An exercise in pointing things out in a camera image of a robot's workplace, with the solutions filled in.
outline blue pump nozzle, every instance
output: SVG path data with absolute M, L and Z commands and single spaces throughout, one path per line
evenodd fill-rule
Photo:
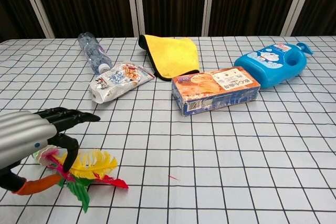
M 302 52 L 305 52 L 310 55 L 313 54 L 313 51 L 305 43 L 299 42 L 296 45 L 301 49 Z

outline printed box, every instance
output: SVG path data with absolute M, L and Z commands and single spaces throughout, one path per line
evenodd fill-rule
M 174 77 L 172 93 L 183 116 L 248 102 L 260 84 L 242 67 Z

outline yellow cloth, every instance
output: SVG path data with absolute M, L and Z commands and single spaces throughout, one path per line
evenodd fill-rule
M 155 75 L 164 81 L 189 73 L 199 73 L 197 48 L 188 38 L 172 39 L 141 35 L 139 46 L 151 59 Z

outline plastic water bottle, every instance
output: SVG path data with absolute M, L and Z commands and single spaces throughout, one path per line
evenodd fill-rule
M 113 67 L 111 59 L 106 55 L 93 34 L 81 33 L 77 41 L 95 74 L 102 74 Z

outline background curtain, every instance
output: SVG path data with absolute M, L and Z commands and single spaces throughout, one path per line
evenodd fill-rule
M 146 34 L 200 36 L 204 0 L 142 0 Z
M 0 0 L 0 42 L 45 38 L 29 0 Z
M 306 0 L 292 36 L 336 35 L 336 0 Z
M 41 0 L 57 38 L 133 37 L 129 0 Z
M 280 35 L 292 0 L 213 0 L 209 36 Z

